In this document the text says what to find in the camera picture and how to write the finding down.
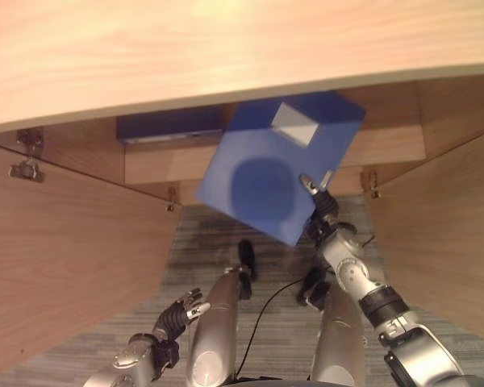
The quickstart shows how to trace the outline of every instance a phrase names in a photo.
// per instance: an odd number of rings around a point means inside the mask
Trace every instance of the white label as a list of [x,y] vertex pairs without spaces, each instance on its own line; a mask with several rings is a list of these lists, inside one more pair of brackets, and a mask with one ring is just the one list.
[[306,148],[312,141],[319,123],[297,111],[292,106],[282,103],[278,108],[273,122],[273,129],[292,139],[297,145]]

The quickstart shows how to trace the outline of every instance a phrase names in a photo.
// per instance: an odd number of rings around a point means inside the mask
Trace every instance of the robot finger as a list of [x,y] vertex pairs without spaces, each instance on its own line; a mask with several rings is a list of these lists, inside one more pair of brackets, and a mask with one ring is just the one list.
[[209,302],[199,302],[186,311],[186,317],[188,317],[189,321],[193,321],[205,314],[210,308],[211,304]]
[[195,289],[189,290],[188,292],[183,294],[181,297],[179,297],[176,301],[177,302],[188,302],[188,303],[190,303],[189,300],[191,298],[195,298],[197,294],[201,294],[200,288],[195,288]]

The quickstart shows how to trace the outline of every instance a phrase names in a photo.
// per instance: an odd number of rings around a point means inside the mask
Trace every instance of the robot leg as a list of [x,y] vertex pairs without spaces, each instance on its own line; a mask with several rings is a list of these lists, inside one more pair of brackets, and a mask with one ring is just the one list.
[[198,321],[186,367],[187,387],[218,387],[233,381],[240,277],[244,275],[239,270],[224,274],[208,294],[211,308]]
[[364,386],[364,345],[361,313],[333,281],[324,304],[311,381]]

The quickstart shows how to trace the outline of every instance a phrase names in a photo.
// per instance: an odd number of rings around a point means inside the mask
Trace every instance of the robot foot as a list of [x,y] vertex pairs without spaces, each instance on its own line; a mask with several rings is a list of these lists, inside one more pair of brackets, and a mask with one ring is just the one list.
[[248,268],[248,272],[240,272],[240,299],[248,300],[251,298],[251,283],[257,279],[255,267],[255,251],[252,243],[244,239],[239,242],[239,260],[243,267]]
[[324,300],[330,290],[330,284],[324,280],[325,273],[325,270],[321,268],[311,269],[296,296],[299,305],[309,305],[318,311],[324,309]]

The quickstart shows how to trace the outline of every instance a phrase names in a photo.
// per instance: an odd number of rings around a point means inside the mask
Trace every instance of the wooden cabinet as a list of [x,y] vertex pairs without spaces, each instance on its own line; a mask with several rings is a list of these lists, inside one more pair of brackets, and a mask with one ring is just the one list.
[[158,289],[180,207],[55,165],[7,176],[0,149],[0,371]]
[[[219,140],[124,148],[117,115],[322,89],[368,111],[332,192],[393,285],[484,335],[484,0],[0,2],[0,370],[157,291]],[[39,126],[46,181],[8,177]]]

